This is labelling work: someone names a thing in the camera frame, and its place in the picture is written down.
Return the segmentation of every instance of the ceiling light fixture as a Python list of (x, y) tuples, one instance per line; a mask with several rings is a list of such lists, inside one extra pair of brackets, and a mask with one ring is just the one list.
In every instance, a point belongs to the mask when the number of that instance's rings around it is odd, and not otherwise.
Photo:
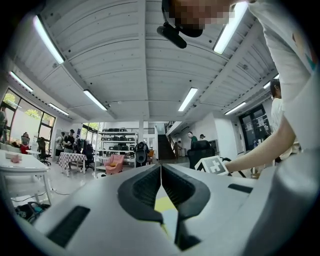
[(229, 110), (228, 112), (225, 113), (225, 115), (229, 115), (231, 114), (232, 112), (240, 109), (242, 106), (244, 106), (246, 104), (246, 102), (242, 102), (240, 103), (238, 106), (234, 107), (233, 109)]
[[(279, 79), (279, 74), (277, 74), (273, 79)], [(263, 89), (267, 89), (270, 86), (270, 82), (263, 86)]]
[(182, 102), (180, 108), (178, 111), (182, 112), (185, 110), (185, 108), (187, 107), (187, 105), (189, 104), (189, 102), (192, 100), (192, 98), (196, 95), (198, 89), (191, 87), (187, 96), (185, 97), (184, 101)]
[(58, 52), (57, 48), (55, 47), (54, 43), (50, 39), (48, 33), (46, 32), (46, 30), (45, 30), (45, 28), (44, 28), (43, 24), (41, 23), (38, 16), (34, 16), (33, 25), (35, 27), (35, 30), (38, 32), (39, 36), (41, 37), (42, 41), (44, 42), (45, 46), (48, 48), (50, 53), (55, 58), (55, 60), (59, 64), (63, 63), (65, 61), (64, 58)]
[(92, 100), (95, 104), (97, 104), (102, 110), (107, 111), (108, 109), (89, 91), (88, 89), (85, 89), (84, 94), (87, 95), (90, 100)]
[(69, 116), (69, 114), (67, 112), (64, 112), (62, 109), (58, 108), (57, 106), (53, 105), (52, 103), (49, 103), (49, 106), (53, 107), (55, 110), (61, 112), (62, 114)]
[(22, 85), (24, 88), (26, 88), (30, 93), (33, 92), (33, 89), (27, 85), (24, 81), (22, 81), (15, 73), (13, 73), (12, 71), (9, 72), (9, 75), (16, 80), (20, 85)]
[(229, 44), (232, 36), (234, 35), (241, 19), (246, 13), (248, 8), (247, 2), (239, 2), (234, 7), (234, 17), (230, 18), (229, 23), (224, 27), (220, 37), (213, 47), (213, 51), (217, 54), (223, 54), (227, 45)]

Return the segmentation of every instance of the yellow component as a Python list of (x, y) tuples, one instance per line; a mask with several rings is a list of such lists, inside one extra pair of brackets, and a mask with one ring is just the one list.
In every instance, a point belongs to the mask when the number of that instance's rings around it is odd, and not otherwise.
[(154, 210), (163, 213), (164, 211), (176, 209), (174, 204), (171, 202), (168, 196), (158, 198), (155, 200)]

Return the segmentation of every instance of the window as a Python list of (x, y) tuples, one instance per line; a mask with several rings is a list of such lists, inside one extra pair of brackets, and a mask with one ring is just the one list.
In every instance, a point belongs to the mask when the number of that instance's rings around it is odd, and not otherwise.
[(19, 101), (20, 101), (20, 97), (16, 95), (13, 91), (8, 89), (8, 91), (6, 92), (3, 98), (3, 102), (7, 103), (10, 107), (16, 109), (18, 107)]
[(50, 148), (51, 134), (56, 118), (28, 103), (10, 89), (7, 90), (3, 103), (6, 106), (7, 142), (21, 143), (21, 136), (27, 132), (30, 144), (37, 143), (43, 137), (46, 149)]

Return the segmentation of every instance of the glass door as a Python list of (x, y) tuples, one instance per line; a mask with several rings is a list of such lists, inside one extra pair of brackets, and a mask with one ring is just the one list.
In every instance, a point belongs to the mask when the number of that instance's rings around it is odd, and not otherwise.
[(264, 141), (271, 135), (269, 121), (262, 104), (239, 116), (239, 119), (247, 151), (253, 150), (259, 140)]

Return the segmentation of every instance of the door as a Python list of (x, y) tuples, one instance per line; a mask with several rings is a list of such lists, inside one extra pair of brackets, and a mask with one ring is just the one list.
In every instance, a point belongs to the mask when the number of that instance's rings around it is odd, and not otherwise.
[(269, 121), (262, 104), (239, 116), (239, 119), (247, 151), (253, 150), (259, 140), (263, 141), (271, 135)]
[(232, 122), (234, 137), (235, 137), (235, 144), (236, 144), (236, 151), (237, 153), (242, 153), (244, 151), (242, 147), (242, 137), (239, 132), (239, 126), (236, 122)]

